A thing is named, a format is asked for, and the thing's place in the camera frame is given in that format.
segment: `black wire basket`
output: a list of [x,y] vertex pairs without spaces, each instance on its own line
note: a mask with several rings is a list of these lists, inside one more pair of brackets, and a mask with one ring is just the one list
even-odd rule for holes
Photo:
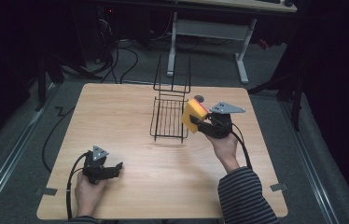
[[179,138],[181,143],[188,136],[188,129],[181,121],[185,108],[186,93],[190,93],[190,58],[185,74],[174,73],[171,77],[161,77],[161,56],[159,57],[157,72],[154,80],[154,90],[158,97],[154,99],[150,134],[157,141],[157,137]]

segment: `black cable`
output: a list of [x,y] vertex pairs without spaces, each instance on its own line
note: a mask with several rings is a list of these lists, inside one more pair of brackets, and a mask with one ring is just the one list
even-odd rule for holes
[[67,208],[67,217],[70,219],[72,218],[72,202],[71,202],[71,188],[72,188],[72,177],[73,174],[76,172],[76,166],[78,162],[83,158],[87,156],[87,153],[82,154],[78,159],[76,160],[75,164],[73,165],[72,171],[70,172],[69,179],[67,180],[67,188],[66,188],[66,208]]
[[116,46],[116,53],[117,53],[117,57],[116,57],[116,62],[114,63],[114,65],[111,63],[111,69],[110,71],[108,71],[105,76],[102,78],[102,81],[101,83],[104,83],[105,82],[105,79],[108,77],[108,75],[110,75],[110,73],[112,72],[113,73],[113,78],[114,78],[114,81],[116,82],[117,84],[117,78],[116,78],[116,75],[114,74],[114,68],[116,67],[117,65],[117,62],[119,61],[119,43],[117,44]]
[[236,139],[238,139],[239,143],[241,144],[242,146],[242,150],[244,151],[244,157],[246,158],[246,165],[247,167],[250,169],[250,170],[253,170],[253,166],[251,165],[251,162],[250,162],[250,158],[249,158],[249,155],[248,155],[248,152],[247,152],[247,149],[246,149],[246,146],[244,144],[244,137],[242,135],[242,132],[241,130],[238,128],[238,126],[236,126],[235,124],[232,123],[233,126],[235,126],[235,128],[239,131],[239,133],[241,134],[242,136],[242,139],[238,136],[238,134],[236,134],[234,131],[231,131],[231,133],[236,137]]
[[184,50],[192,50],[192,49],[195,49],[195,48],[197,48],[199,45],[200,45],[200,43],[201,43],[201,39],[199,38],[199,37],[191,37],[190,39],[196,39],[196,43],[194,44],[194,46],[192,46],[192,47],[190,47],[190,48],[181,48],[178,44],[180,44],[180,43],[176,43],[176,46],[177,46],[177,48],[178,49],[184,49]]
[[155,39],[155,40],[150,40],[149,43],[155,46],[160,46],[160,47],[164,47],[164,46],[168,46],[171,44],[171,40],[167,40],[167,38],[170,37],[170,35],[164,36],[160,39]]
[[137,62],[139,61],[139,56],[136,54],[136,52],[134,52],[133,50],[131,49],[124,49],[124,50],[128,50],[129,52],[133,53],[134,56],[136,56],[136,61],[134,62],[134,64],[132,65],[132,67],[130,67],[126,72],[124,72],[121,76],[121,78],[119,79],[119,84],[122,84],[122,79],[124,79],[125,75],[131,71],[137,64]]
[[163,39],[163,38],[166,38],[166,37],[168,37],[168,36],[171,36],[171,35],[167,35],[167,33],[168,33],[168,31],[169,31],[169,28],[171,27],[173,17],[174,17],[174,13],[171,12],[171,15],[170,15],[170,17],[169,17],[168,24],[166,25],[165,31],[163,31],[163,33],[162,33],[161,35],[159,35],[158,37],[153,38],[153,39],[150,39],[150,42],[151,42],[151,43],[153,43],[154,40],[159,40],[159,39]]
[[119,42],[131,42],[131,44],[129,46],[121,47],[122,49],[128,49],[134,45],[134,40],[132,40],[132,39],[120,40]]
[[230,44],[230,43],[235,41],[235,40],[231,40],[231,39],[226,39],[226,40],[221,41],[220,43],[215,43],[213,41],[208,41],[207,39],[208,38],[201,38],[201,43],[206,44],[206,45],[221,46],[221,45]]
[[73,174],[77,173],[78,171],[80,171],[80,170],[82,170],[82,169],[84,169],[84,167],[81,167],[81,168],[76,169],[76,170],[73,172]]
[[71,108],[69,111],[67,111],[67,113],[65,113],[64,115],[62,115],[62,117],[58,120],[58,122],[56,122],[55,126],[51,129],[50,133],[49,133],[49,136],[46,138],[46,142],[44,143],[44,146],[43,146],[43,150],[41,152],[41,157],[43,159],[43,163],[44,163],[44,166],[47,168],[47,170],[51,173],[52,170],[49,168],[49,166],[47,165],[47,162],[46,162],[46,158],[45,158],[45,151],[46,151],[46,146],[47,146],[47,143],[50,139],[50,137],[52,136],[53,132],[55,131],[55,129],[58,127],[58,125],[61,123],[61,121],[66,118],[67,115],[69,115],[76,107],[73,106],[73,108]]
[[[96,70],[93,70],[93,71],[88,71],[88,72],[95,75],[95,74],[98,74],[98,73],[100,73],[100,72],[103,72],[103,71],[104,71],[105,69],[107,69],[109,66],[110,66],[110,62],[109,62],[109,59],[107,59],[106,62],[105,62],[105,64],[104,64],[102,67],[97,68]],[[62,69],[62,71],[63,71],[64,73],[66,73],[67,75],[70,75],[70,76],[77,77],[77,76],[80,76],[80,75],[81,75],[81,74],[78,73],[78,72],[72,72],[72,71],[70,71],[70,70],[65,69],[64,67],[62,67],[61,69]]]

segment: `silver metal plate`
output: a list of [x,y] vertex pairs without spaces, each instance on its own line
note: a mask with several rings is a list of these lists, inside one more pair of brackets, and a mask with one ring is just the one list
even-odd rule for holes
[[227,104],[225,102],[220,102],[210,108],[211,112],[218,114],[232,114],[232,113],[244,113],[246,110],[244,108]]
[[93,146],[93,160],[97,161],[108,155],[108,152],[101,147]]

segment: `wrist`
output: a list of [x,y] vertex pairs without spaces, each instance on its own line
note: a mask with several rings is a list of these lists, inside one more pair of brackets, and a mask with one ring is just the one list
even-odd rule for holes
[[236,158],[227,158],[220,161],[223,164],[224,169],[227,171],[227,174],[240,167],[239,162],[236,160]]
[[93,209],[91,209],[89,207],[80,206],[78,208],[77,216],[78,217],[84,217],[84,216],[91,217],[92,213],[93,213]]

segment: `yellow object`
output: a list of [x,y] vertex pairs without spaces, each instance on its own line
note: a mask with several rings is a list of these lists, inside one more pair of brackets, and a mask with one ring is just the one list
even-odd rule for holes
[[195,98],[192,98],[191,100],[188,100],[186,104],[181,121],[192,133],[196,133],[198,131],[198,126],[191,123],[189,115],[196,117],[198,120],[204,120],[207,114],[208,112],[203,105],[201,105],[201,103],[199,103]]

